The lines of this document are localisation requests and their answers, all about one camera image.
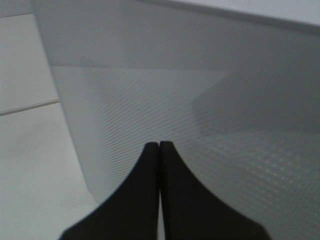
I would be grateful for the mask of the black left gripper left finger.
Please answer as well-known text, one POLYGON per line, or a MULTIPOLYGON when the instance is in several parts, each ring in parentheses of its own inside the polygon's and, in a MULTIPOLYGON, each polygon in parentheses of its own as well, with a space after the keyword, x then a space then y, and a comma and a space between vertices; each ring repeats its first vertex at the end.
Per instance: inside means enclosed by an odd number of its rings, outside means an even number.
POLYGON ((67 228, 62 240, 156 240, 159 216, 159 145, 148 142, 116 191, 67 228))

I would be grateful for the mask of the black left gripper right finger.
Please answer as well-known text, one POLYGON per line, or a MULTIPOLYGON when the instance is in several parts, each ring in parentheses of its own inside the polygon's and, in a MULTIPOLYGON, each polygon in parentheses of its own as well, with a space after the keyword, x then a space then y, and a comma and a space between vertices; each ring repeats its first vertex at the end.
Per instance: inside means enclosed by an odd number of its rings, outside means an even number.
POLYGON ((211 193, 171 141, 159 145, 160 192, 167 240, 267 240, 259 223, 211 193))

